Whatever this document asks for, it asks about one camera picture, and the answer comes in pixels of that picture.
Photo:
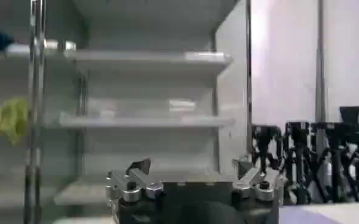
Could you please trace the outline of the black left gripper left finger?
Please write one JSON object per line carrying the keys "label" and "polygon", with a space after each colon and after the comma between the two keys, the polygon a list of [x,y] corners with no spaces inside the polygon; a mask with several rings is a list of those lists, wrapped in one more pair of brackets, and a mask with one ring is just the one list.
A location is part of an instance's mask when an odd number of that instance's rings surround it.
{"label": "black left gripper left finger", "polygon": [[125,170],[111,170],[106,176],[106,196],[109,200],[122,199],[127,203],[136,203],[143,196],[155,200],[164,191],[161,181],[149,176],[151,159],[134,161]]}

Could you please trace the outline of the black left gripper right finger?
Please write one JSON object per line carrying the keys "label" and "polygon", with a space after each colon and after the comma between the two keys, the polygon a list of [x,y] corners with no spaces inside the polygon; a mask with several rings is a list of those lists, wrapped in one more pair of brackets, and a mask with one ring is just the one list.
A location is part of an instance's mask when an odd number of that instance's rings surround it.
{"label": "black left gripper right finger", "polygon": [[279,171],[260,167],[251,162],[235,159],[237,180],[233,188],[239,192],[241,198],[254,198],[258,201],[283,201],[283,176]]}

